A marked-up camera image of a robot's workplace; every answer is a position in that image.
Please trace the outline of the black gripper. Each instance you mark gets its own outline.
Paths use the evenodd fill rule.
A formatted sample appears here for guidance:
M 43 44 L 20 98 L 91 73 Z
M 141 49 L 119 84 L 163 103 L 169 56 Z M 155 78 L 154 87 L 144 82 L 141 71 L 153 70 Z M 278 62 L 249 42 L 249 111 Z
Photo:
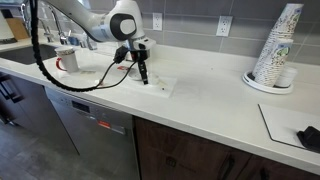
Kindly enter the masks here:
M 147 68 L 145 60 L 150 56 L 149 50 L 136 50 L 130 52 L 131 58 L 134 62 L 138 62 L 138 68 L 141 75 L 141 79 L 144 85 L 148 84 Z

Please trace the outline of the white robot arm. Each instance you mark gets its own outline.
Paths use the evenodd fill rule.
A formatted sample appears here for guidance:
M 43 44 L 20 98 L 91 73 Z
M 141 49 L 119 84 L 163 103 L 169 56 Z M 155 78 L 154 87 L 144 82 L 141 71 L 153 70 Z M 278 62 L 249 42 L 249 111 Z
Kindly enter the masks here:
M 124 42 L 134 61 L 138 62 L 141 79 L 148 83 L 145 60 L 156 44 L 143 29 L 142 15 L 135 0 L 118 0 L 114 8 L 105 14 L 87 10 L 77 0 L 44 0 L 58 9 L 96 42 Z

